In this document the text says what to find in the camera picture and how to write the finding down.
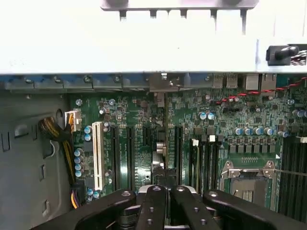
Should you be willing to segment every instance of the black expansion slot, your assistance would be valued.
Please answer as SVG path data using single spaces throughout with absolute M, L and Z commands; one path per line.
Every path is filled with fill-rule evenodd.
M 118 127 L 111 127 L 111 155 L 113 191 L 120 189 L 120 152 Z
M 127 127 L 127 174 L 128 187 L 130 190 L 135 190 L 135 154 L 134 154 L 134 127 Z
M 175 127 L 175 168 L 177 171 L 177 184 L 182 183 L 182 144 L 183 144 L 183 128 Z
M 151 146 L 152 145 L 151 139 L 152 139 L 151 128 L 149 126 L 143 126 L 143 145 Z

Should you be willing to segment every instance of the wire bundle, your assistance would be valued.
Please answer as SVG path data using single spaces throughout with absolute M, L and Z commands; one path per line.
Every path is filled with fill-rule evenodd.
M 73 152 L 71 142 L 71 123 L 73 124 L 73 116 L 67 118 L 65 129 L 62 129 L 53 117 L 46 117 L 38 122 L 38 126 L 43 135 L 50 139 L 59 142 L 65 152 L 65 162 L 69 175 L 70 184 L 75 183 L 74 167 L 73 167 Z

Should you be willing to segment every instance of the white pci slot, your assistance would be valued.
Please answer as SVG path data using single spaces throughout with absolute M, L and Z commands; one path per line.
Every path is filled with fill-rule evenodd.
M 102 190 L 105 185 L 105 162 L 102 126 L 102 122 L 94 122 L 92 124 L 95 190 Z

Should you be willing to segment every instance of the gray metal panel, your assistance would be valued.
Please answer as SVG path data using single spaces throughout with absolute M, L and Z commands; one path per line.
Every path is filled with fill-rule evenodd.
M 9 143 L 7 138 L 0 138 L 0 229 L 29 229 L 70 208 L 64 155 L 58 151 L 43 158 L 46 141 L 37 127 L 41 118 L 68 108 L 59 95 L 41 94 L 27 99 L 23 94 L 2 93 L 0 106 L 0 133 L 10 137 Z M 15 138 L 19 127 L 23 132 L 16 130 L 21 136 Z

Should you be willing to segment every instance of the pci slot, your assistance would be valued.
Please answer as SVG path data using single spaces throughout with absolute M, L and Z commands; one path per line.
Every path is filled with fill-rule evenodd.
M 182 182 L 182 144 L 183 128 L 175 127 L 175 168 L 177 171 L 177 184 Z
M 119 152 L 119 132 L 118 127 L 111 127 L 111 156 L 113 191 L 120 189 L 120 152 Z
M 102 126 L 102 122 L 94 122 L 92 124 L 95 190 L 102 190 L 105 186 L 105 162 Z
M 151 129 L 149 126 L 143 126 L 143 145 L 146 146 L 151 146 L 152 142 L 151 142 Z
M 134 127 L 127 127 L 127 174 L 129 189 L 135 190 L 135 155 L 134 155 Z

